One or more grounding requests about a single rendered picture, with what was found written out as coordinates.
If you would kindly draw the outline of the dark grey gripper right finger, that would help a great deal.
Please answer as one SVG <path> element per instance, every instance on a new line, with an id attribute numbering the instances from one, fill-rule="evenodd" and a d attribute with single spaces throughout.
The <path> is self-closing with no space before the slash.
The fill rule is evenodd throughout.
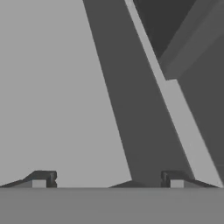
<path id="1" fill-rule="evenodd" d="M 183 171 L 162 171 L 161 186 L 166 188 L 215 188 L 215 185 L 190 178 Z"/>

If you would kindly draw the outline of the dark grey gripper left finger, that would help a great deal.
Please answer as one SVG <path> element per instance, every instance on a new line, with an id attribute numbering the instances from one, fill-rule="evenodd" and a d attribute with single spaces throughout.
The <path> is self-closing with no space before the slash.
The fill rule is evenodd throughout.
<path id="1" fill-rule="evenodd" d="M 56 171 L 33 171 L 23 179 L 1 185 L 1 188 L 20 187 L 20 188 L 56 188 Z"/>

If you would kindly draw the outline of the grey fridge door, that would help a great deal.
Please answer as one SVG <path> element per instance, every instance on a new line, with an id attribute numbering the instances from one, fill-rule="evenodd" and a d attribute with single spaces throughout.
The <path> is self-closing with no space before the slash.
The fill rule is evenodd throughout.
<path id="1" fill-rule="evenodd" d="M 166 169 L 221 185 L 133 0 L 0 0 L 0 185 L 157 186 Z"/>

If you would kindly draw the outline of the grey fridge shelf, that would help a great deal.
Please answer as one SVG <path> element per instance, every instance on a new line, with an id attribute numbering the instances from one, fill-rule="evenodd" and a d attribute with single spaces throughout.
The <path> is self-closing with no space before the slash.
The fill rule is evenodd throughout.
<path id="1" fill-rule="evenodd" d="M 178 79 L 224 35 L 224 0 L 196 0 L 160 58 L 166 80 Z"/>

